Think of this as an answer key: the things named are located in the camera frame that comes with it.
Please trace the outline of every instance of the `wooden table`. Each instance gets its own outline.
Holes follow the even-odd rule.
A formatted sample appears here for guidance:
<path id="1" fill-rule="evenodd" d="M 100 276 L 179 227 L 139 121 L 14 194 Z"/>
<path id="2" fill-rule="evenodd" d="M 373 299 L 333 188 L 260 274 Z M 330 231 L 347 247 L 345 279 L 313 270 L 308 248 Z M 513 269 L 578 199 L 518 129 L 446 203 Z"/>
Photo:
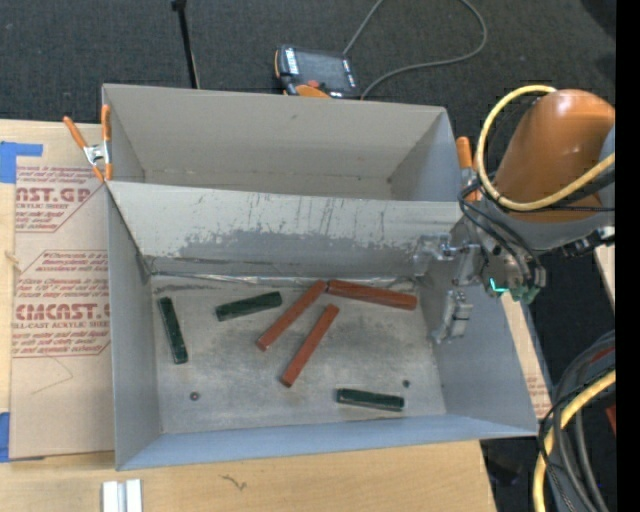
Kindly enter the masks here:
<path id="1" fill-rule="evenodd" d="M 0 121 L 0 140 L 19 139 L 33 126 Z M 14 195 L 13 185 L 0 183 L 0 412 L 9 410 Z M 504 303 L 531 375 L 527 382 L 537 389 L 534 402 L 544 411 L 548 396 L 522 310 L 510 298 Z M 147 512 L 496 510 L 477 441 L 140 471 L 113 467 L 113 452 L 0 464 L 0 510 L 99 511 L 103 482 L 135 478 L 142 480 Z"/>

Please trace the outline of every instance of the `black cable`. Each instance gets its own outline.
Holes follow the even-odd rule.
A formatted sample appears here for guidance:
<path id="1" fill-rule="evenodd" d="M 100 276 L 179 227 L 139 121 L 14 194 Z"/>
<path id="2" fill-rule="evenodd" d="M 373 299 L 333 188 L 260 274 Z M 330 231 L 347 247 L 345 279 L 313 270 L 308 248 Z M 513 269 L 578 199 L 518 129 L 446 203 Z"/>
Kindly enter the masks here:
<path id="1" fill-rule="evenodd" d="M 598 347 L 591 347 L 591 349 L 587 349 L 587 351 L 585 351 L 583 354 L 581 354 L 580 356 L 578 356 L 578 358 L 582 359 L 583 355 L 586 358 L 588 355 L 591 355 L 591 357 L 593 357 L 594 355 L 598 354 L 600 351 L 602 350 L 602 346 L 598 345 Z M 575 368 L 576 365 L 574 365 L 574 363 L 577 361 L 574 360 L 574 362 L 572 362 L 572 364 L 570 365 L 570 368 Z M 569 508 L 570 510 L 576 510 L 575 509 L 575 505 L 571 502 L 571 500 L 569 499 L 569 497 L 566 494 L 565 489 L 563 488 L 562 484 L 560 483 L 560 480 L 558 478 L 558 475 L 556 473 L 557 469 L 562 470 L 564 473 L 567 473 L 567 467 L 566 466 L 562 466 L 559 464 L 556 464 L 554 462 L 552 462 L 550 460 L 550 454 L 547 453 L 546 447 L 544 445 L 544 441 L 545 438 L 547 436 L 547 434 L 549 433 L 549 430 L 554 428 L 553 425 L 553 421 L 556 418 L 561 418 L 562 417 L 562 411 L 561 409 L 563 409 L 569 402 L 571 402 L 576 396 L 578 396 L 583 390 L 587 389 L 589 386 L 591 386 L 594 382 L 598 381 L 599 379 L 601 379 L 604 375 L 606 375 L 607 373 L 609 373 L 611 370 L 615 369 L 615 365 L 611 365 L 608 366 L 607 368 L 602 369 L 601 371 L 597 372 L 597 374 L 595 374 L 593 377 L 589 378 L 587 381 L 585 382 L 581 382 L 580 385 L 575 386 L 571 391 L 563 394 L 562 396 L 560 396 L 559 398 L 555 398 L 552 402 L 553 405 L 552 407 L 549 409 L 549 411 L 547 411 L 547 413 L 545 414 L 545 416 L 543 417 L 543 419 L 540 422 L 540 428 L 538 431 L 538 436 L 537 436 L 537 444 L 538 444 L 538 450 L 540 452 L 541 457 L 543 458 L 543 460 L 545 461 L 549 474 L 551 476 L 551 478 L 553 479 L 553 482 L 556 486 L 556 490 L 560 493 L 560 496 L 562 497 L 563 501 L 565 502 L 565 505 L 567 505 L 567 508 Z M 554 438 L 556 439 L 556 441 L 558 440 L 558 436 L 555 435 L 554 432 Z"/>
<path id="2" fill-rule="evenodd" d="M 187 7 L 187 0 L 171 0 L 171 8 L 178 13 L 178 20 L 180 21 L 180 32 L 182 33 L 182 43 L 184 46 L 184 53 L 187 58 L 187 66 L 189 68 L 189 81 L 191 82 L 192 89 L 200 89 L 200 80 L 198 79 L 198 73 L 196 72 L 196 61 L 191 50 L 191 40 L 189 38 L 189 26 L 187 25 L 187 17 L 185 15 L 185 9 Z"/>
<path id="3" fill-rule="evenodd" d="M 615 208 L 609 208 L 604 206 L 561 206 L 561 205 L 553 205 L 553 206 L 545 206 L 544 208 L 540 208 L 535 210 L 535 212 L 520 212 L 520 213 L 537 213 L 537 212 L 545 212 L 545 211 L 572 211 L 572 212 L 615 212 Z"/>
<path id="4" fill-rule="evenodd" d="M 563 375 L 560 378 L 558 386 L 556 387 L 556 390 L 554 392 L 554 397 L 564 395 L 565 389 L 567 388 L 570 380 L 576 375 L 579 376 L 576 386 L 581 386 L 585 371 L 591 365 L 593 358 L 598 354 L 600 354 L 601 352 L 610 350 L 612 348 L 615 349 L 615 331 L 609 331 L 605 333 L 594 343 L 594 345 L 592 345 L 589 349 L 583 351 L 572 361 L 572 363 L 565 370 L 565 372 L 563 372 Z M 602 500 L 602 503 L 599 505 L 599 508 L 596 508 L 596 506 L 593 504 L 593 501 L 589 497 L 587 490 L 585 489 L 582 482 L 580 482 L 580 478 L 577 474 L 576 468 L 574 467 L 572 462 L 569 460 L 569 455 L 568 455 L 569 446 L 567 444 L 568 441 L 566 439 L 566 433 L 562 429 L 560 414 L 554 414 L 553 416 L 553 429 L 554 429 L 554 436 L 556 439 L 556 450 L 562 461 L 562 468 L 566 473 L 567 477 L 569 478 L 571 485 L 573 486 L 576 494 L 578 495 L 580 500 L 584 503 L 586 509 L 589 512 L 606 511 L 607 510 L 606 504 L 604 504 L 603 500 Z M 595 477 L 593 477 L 593 475 L 591 474 L 588 477 L 588 480 L 589 479 L 593 479 L 593 480 L 592 480 L 592 483 L 587 481 L 587 485 L 591 487 L 591 485 L 593 484 L 597 489 L 597 484 L 595 483 Z"/>
<path id="5" fill-rule="evenodd" d="M 467 211 L 467 209 L 474 211 L 478 215 L 480 215 L 480 216 L 484 217 L 486 220 L 488 220 L 489 223 L 491 224 L 491 226 L 497 226 L 498 228 L 500 228 L 503 231 L 505 231 L 507 233 L 507 235 L 509 235 L 515 241 L 515 243 L 529 255 L 529 258 L 533 262 L 535 262 L 537 269 L 539 269 L 539 270 L 543 270 L 544 269 L 544 267 L 543 267 L 543 265 L 542 265 L 542 263 L 540 261 L 540 258 L 533 252 L 533 250 L 522 239 L 522 237 L 520 237 L 511 228 L 509 228 L 508 226 L 505 226 L 501 222 L 495 220 L 494 218 L 491 217 L 491 215 L 489 215 L 488 213 L 482 211 L 480 208 L 476 207 L 475 205 L 471 204 L 470 202 L 468 202 L 465 199 L 470 193 L 472 193 L 472 192 L 474 192 L 476 190 L 479 190 L 479 189 L 481 189 L 480 183 L 476 181 L 475 183 L 469 185 L 468 187 L 464 188 L 463 190 L 461 190 L 458 193 L 458 203 L 460 205 L 460 208 L 461 208 L 462 212 L 465 214 L 465 216 L 471 222 L 473 222 L 476 226 L 478 226 L 480 229 L 482 229 L 489 236 L 494 238 L 513 257 L 513 259 L 516 261 L 518 267 L 520 268 L 520 272 L 522 273 L 523 277 L 525 278 L 525 280 L 527 282 L 527 285 L 530 286 L 530 287 L 535 285 L 535 279 L 533 277 L 534 273 L 531 271 L 531 268 L 529 267 L 528 263 L 527 262 L 523 262 L 521 260 L 521 258 L 518 256 L 516 251 L 511 247 L 511 244 L 509 242 L 507 242 L 507 240 L 505 238 L 500 236 L 496 232 L 495 229 L 489 228 L 488 226 L 483 225 L 477 219 L 475 219 L 472 215 L 470 215 L 469 212 Z"/>
<path id="6" fill-rule="evenodd" d="M 594 362 L 593 358 L 604 351 L 612 350 L 612 349 L 615 350 L 615 330 L 605 333 L 603 336 L 601 336 L 598 339 L 598 341 L 596 341 L 596 343 L 590 348 L 590 350 L 583 352 L 574 360 L 574 362 L 563 373 L 563 376 L 561 377 L 561 380 L 558 383 L 558 387 L 556 388 L 556 394 L 560 395 L 564 392 L 564 389 L 567 387 L 568 383 L 570 382 L 570 379 L 574 375 L 577 375 L 577 384 L 580 384 L 584 380 L 584 376 L 586 375 L 587 370 L 589 369 L 591 364 Z M 604 502 L 602 493 L 598 488 L 595 476 L 593 475 L 591 465 L 588 462 L 589 457 L 586 453 L 586 443 L 584 440 L 584 432 L 580 428 L 579 432 L 581 433 L 580 435 L 582 436 L 582 438 L 579 444 L 579 458 L 580 458 L 582 470 L 584 473 L 583 478 L 591 493 L 591 496 L 596 502 L 595 504 L 589 498 L 587 490 L 579 481 L 578 474 L 575 468 L 573 467 L 572 463 L 569 461 L 570 444 L 568 443 L 568 440 L 566 438 L 566 433 L 563 432 L 562 430 L 559 417 L 554 418 L 553 428 L 554 428 L 554 435 L 557 439 L 556 446 L 557 446 L 558 453 L 562 460 L 562 464 L 565 467 L 567 476 L 571 480 L 571 484 L 576 488 L 576 492 L 578 493 L 580 498 L 583 500 L 583 502 L 587 500 L 585 502 L 585 506 L 587 507 L 588 510 L 590 511 L 593 510 L 596 512 L 597 511 L 607 512 L 608 508 L 606 506 L 606 503 Z"/>
<path id="7" fill-rule="evenodd" d="M 373 13 L 375 13 L 378 10 L 378 7 L 380 7 L 380 4 L 382 4 L 382 2 L 384 2 L 384 0 L 378 0 L 376 4 L 371 8 L 371 10 L 369 11 L 369 14 L 367 14 L 367 17 L 360 24 L 360 26 L 358 27 L 358 30 L 356 30 L 356 33 L 351 38 L 351 41 L 349 41 L 347 46 L 345 46 L 344 50 L 342 50 L 342 55 L 346 55 L 347 53 L 349 53 L 349 50 L 351 50 L 351 47 L 356 42 L 356 39 L 360 37 L 360 34 L 364 30 L 364 28 L 367 26 L 367 23 L 369 23 L 371 16 L 373 16 Z"/>

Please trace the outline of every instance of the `cardboard box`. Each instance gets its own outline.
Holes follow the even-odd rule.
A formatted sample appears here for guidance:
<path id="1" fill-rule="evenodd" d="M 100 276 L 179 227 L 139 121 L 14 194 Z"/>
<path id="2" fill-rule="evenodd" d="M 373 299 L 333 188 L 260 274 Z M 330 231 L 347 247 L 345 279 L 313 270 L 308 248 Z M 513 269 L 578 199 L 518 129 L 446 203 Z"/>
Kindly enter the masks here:
<path id="1" fill-rule="evenodd" d="M 461 218 L 440 107 L 105 85 L 118 469 L 535 435 L 501 301 L 466 290 L 464 337 L 434 343 Z M 323 295 L 266 352 L 255 342 L 317 279 L 416 294 L 414 311 Z M 279 291 L 276 310 L 219 305 Z M 175 364 L 158 299 L 175 305 Z M 340 313 L 279 382 L 329 303 Z M 352 387 L 402 412 L 337 404 Z"/>
<path id="2" fill-rule="evenodd" d="M 100 140 L 98 125 L 78 128 L 89 144 Z M 9 457 L 112 450 L 106 189 L 62 123 L 3 120 L 0 142 L 17 153 L 2 162 L 15 240 L 2 255 L 11 315 L 0 319 Z"/>

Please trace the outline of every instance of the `orange stick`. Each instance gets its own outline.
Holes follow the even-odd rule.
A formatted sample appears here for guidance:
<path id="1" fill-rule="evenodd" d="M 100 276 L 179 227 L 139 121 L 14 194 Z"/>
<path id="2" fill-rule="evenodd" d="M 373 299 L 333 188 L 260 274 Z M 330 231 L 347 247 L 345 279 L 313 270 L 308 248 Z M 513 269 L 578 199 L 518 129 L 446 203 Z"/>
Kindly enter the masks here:
<path id="1" fill-rule="evenodd" d="M 458 152 L 460 169 L 471 169 L 473 172 L 476 172 L 473 168 L 473 156 L 469 137 L 458 137 L 456 139 L 456 151 Z M 480 190 L 474 190 L 468 194 L 465 199 L 467 201 L 480 201 L 480 199 L 482 199 L 482 193 Z"/>
<path id="2" fill-rule="evenodd" d="M 289 366 L 282 374 L 282 377 L 280 377 L 280 382 L 285 386 L 288 388 L 293 386 L 293 383 L 309 361 L 311 354 L 313 354 L 317 346 L 320 344 L 320 341 L 335 320 L 339 311 L 340 309 L 333 304 L 329 304 L 325 308 L 324 313 L 322 313 L 322 316 L 318 319 L 316 325 L 313 326 L 313 329 L 311 329 L 307 339 L 304 340 L 304 343 L 289 363 Z"/>
<path id="3" fill-rule="evenodd" d="M 93 171 L 93 174 L 96 175 L 96 178 L 98 178 L 100 180 L 100 183 L 104 183 L 104 176 L 100 172 L 100 169 L 98 169 L 98 167 L 96 165 L 94 165 L 94 166 L 91 167 L 91 170 Z"/>
<path id="4" fill-rule="evenodd" d="M 309 288 L 284 314 L 269 327 L 256 345 L 263 352 L 327 289 L 327 283 L 319 280 Z"/>
<path id="5" fill-rule="evenodd" d="M 62 118 L 62 122 L 67 125 L 67 128 L 69 128 L 69 131 L 71 132 L 71 136 L 73 137 L 73 140 L 76 141 L 76 144 L 80 147 L 80 149 L 86 148 L 87 142 L 84 140 L 84 137 L 80 133 L 80 130 L 78 130 L 78 127 L 71 120 L 71 118 L 68 116 L 64 116 Z"/>
<path id="6" fill-rule="evenodd" d="M 111 142 L 111 107 L 106 104 L 102 105 L 102 111 L 100 114 L 100 120 L 102 123 L 102 140 L 104 140 L 106 148 L 107 143 Z M 105 155 L 104 172 L 105 179 L 110 180 L 113 176 L 113 164 L 107 161 L 107 155 Z"/>
<path id="7" fill-rule="evenodd" d="M 362 300 L 364 302 L 390 306 L 392 308 L 406 309 L 408 311 L 413 311 L 418 305 L 418 299 L 415 295 L 350 283 L 348 281 L 340 281 L 337 279 L 329 281 L 327 293 L 337 295 L 338 297 Z"/>

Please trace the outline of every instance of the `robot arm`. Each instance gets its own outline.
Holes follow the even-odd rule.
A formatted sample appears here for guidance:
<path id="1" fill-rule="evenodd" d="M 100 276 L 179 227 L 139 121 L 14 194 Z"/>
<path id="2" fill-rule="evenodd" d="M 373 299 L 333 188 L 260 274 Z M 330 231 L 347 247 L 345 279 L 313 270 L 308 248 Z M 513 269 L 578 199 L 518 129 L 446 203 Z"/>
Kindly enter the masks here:
<path id="1" fill-rule="evenodd" d="M 484 166 L 497 112 L 517 95 L 544 92 L 520 120 L 498 169 Z M 539 257 L 586 254 L 615 236 L 615 110 L 575 89 L 525 87 L 494 108 L 478 141 L 477 179 L 461 192 L 463 222 L 482 246 L 487 291 L 531 302 L 545 285 Z"/>

